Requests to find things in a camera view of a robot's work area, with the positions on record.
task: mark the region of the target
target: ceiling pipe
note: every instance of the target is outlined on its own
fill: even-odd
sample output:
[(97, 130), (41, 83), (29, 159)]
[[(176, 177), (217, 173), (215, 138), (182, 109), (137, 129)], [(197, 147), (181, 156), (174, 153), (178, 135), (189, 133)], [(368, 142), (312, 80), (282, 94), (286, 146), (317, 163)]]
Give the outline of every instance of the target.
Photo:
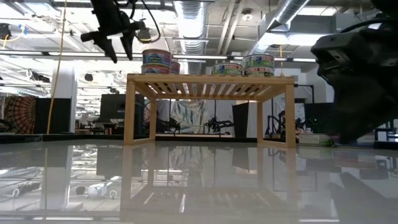
[(263, 54), (269, 46), (261, 44), (261, 42), (267, 40), (268, 32), (282, 25), (286, 25), (286, 28), (289, 30), (290, 22), (292, 22), (294, 17), (309, 1), (310, 0), (280, 0), (277, 9), (273, 12), (274, 17), (267, 26), (266, 32), (259, 38), (247, 54)]
[(232, 36), (235, 33), (236, 25), (238, 24), (238, 20), (240, 18), (240, 15), (242, 14), (244, 2), (246, 2), (246, 1), (240, 0), (240, 2), (238, 4), (238, 9), (236, 10), (236, 15), (235, 15), (234, 21), (232, 23), (231, 29), (229, 30), (228, 38), (226, 39), (226, 43), (225, 43), (225, 46), (223, 49), (223, 54), (226, 54), (226, 52), (228, 51), (229, 45), (231, 44)]
[[(181, 38), (191, 40), (180, 41), (183, 54), (203, 55), (205, 42), (194, 39), (205, 37), (205, 21), (207, 3), (198, 1), (175, 1), (175, 11), (178, 15), (178, 34)], [(199, 74), (201, 63), (187, 62), (188, 74)]]
[(223, 31), (221, 32), (220, 40), (218, 41), (217, 52), (216, 52), (217, 55), (219, 55), (221, 53), (221, 48), (223, 47), (224, 38), (225, 38), (226, 32), (228, 31), (229, 22), (231, 21), (232, 13), (234, 11), (234, 6), (235, 6), (235, 1), (230, 0), (229, 5), (228, 5), (228, 14), (225, 18)]
[(294, 17), (303, 9), (310, 0), (280, 0), (275, 16), (271, 20), (267, 31), (279, 27), (280, 25), (292, 22)]

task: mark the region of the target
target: yellow cable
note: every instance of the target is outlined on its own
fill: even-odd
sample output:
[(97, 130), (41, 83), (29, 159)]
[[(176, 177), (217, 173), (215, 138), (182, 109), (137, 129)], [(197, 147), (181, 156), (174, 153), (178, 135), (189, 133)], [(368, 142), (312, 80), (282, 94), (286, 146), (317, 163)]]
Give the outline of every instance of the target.
[(53, 107), (53, 104), (54, 104), (55, 90), (57, 90), (58, 74), (59, 74), (59, 72), (60, 72), (60, 66), (61, 66), (61, 60), (62, 60), (63, 35), (64, 35), (64, 33), (65, 33), (66, 13), (67, 13), (67, 0), (65, 0), (65, 5), (64, 5), (64, 8), (63, 8), (63, 21), (62, 21), (62, 33), (61, 33), (61, 49), (60, 49), (60, 56), (59, 56), (59, 58), (58, 58), (58, 67), (57, 67), (57, 74), (55, 75), (54, 88), (53, 88), (53, 92), (52, 92), (52, 95), (51, 95), (51, 104), (50, 104), (50, 111), (49, 111), (49, 119), (48, 119), (48, 123), (47, 123), (47, 134), (50, 134), (52, 107)]
[[(280, 57), (282, 57), (282, 46), (279, 46)], [(284, 77), (284, 63), (280, 62), (280, 76)]]
[(8, 34), (6, 35), (6, 38), (4, 39), (4, 44), (2, 45), (2, 49), (4, 50), (6, 48), (6, 43), (7, 43), (7, 38), (8, 38)]
[[(67, 0), (65, 0), (65, 4), (63, 6), (63, 20), (62, 20), (62, 33), (61, 33), (61, 49), (60, 49), (60, 56), (58, 59), (58, 67), (57, 67), (57, 74), (55, 75), (55, 83), (54, 83), (54, 88), (53, 92), (51, 95), (51, 103), (50, 103), (50, 110), (49, 110), (49, 120), (47, 123), (47, 134), (50, 134), (50, 125), (51, 125), (51, 115), (52, 115), (52, 108), (54, 104), (54, 96), (55, 96), (55, 91), (57, 90), (57, 84), (58, 84), (58, 74), (60, 72), (60, 66), (61, 66), (61, 60), (62, 60), (62, 52), (63, 52), (63, 34), (65, 33), (65, 21), (66, 21), (66, 15), (67, 15)], [(45, 148), (45, 155), (44, 155), (44, 210), (47, 211), (47, 159), (48, 159), (48, 149)]]

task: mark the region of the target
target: wooden table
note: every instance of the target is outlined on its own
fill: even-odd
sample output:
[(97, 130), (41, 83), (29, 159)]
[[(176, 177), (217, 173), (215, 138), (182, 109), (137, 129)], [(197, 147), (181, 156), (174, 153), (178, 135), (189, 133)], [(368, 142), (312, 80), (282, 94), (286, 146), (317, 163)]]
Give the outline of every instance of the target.
[[(136, 91), (151, 100), (149, 139), (134, 140), (134, 105)], [(155, 141), (156, 99), (252, 100), (257, 102), (257, 124), (262, 124), (263, 102), (285, 93), (286, 142), (263, 140), (262, 125), (257, 125), (257, 143), (295, 147), (294, 78), (241, 77), (221, 75), (129, 74), (127, 76), (124, 144), (135, 145)]]

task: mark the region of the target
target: stacked cans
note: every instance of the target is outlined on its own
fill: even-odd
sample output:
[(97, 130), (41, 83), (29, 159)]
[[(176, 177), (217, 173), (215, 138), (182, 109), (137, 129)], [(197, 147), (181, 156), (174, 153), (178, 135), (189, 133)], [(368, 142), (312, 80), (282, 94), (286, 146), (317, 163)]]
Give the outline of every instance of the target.
[(178, 62), (172, 62), (172, 73), (179, 74), (181, 65)]
[(242, 75), (242, 65), (238, 63), (218, 63), (211, 67), (212, 75)]
[(169, 74), (172, 67), (172, 54), (166, 50), (147, 49), (142, 52), (142, 74)]
[(243, 76), (273, 77), (274, 57), (271, 55), (248, 55), (243, 58)]

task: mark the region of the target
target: wall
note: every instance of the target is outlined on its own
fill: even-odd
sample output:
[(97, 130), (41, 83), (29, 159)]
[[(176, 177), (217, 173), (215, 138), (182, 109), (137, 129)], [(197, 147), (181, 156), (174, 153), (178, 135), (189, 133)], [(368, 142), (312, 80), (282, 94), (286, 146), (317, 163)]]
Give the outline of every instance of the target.
[[(297, 84), (301, 84), (301, 85), (307, 84), (307, 75), (305, 73), (302, 73), (301, 69), (299, 69), (299, 68), (284, 68), (282, 70), (282, 72), (284, 73), (284, 75), (286, 77), (289, 77), (292, 75), (298, 76), (298, 81), (296, 82)], [(281, 69), (276, 68), (275, 76), (278, 77), (278, 76), (280, 76), (280, 74), (281, 74)], [(303, 88), (303, 87), (294, 88), (294, 96), (296, 98), (303, 98), (303, 99), (305, 99), (305, 101), (307, 103), (311, 103), (312, 97), (311, 97), (311, 94), (307, 90), (305, 90), (305, 88)]]
[(318, 76), (317, 72), (318, 66), (308, 71), (306, 75), (307, 84), (314, 85), (315, 102), (331, 103), (333, 102), (335, 91), (323, 78)]

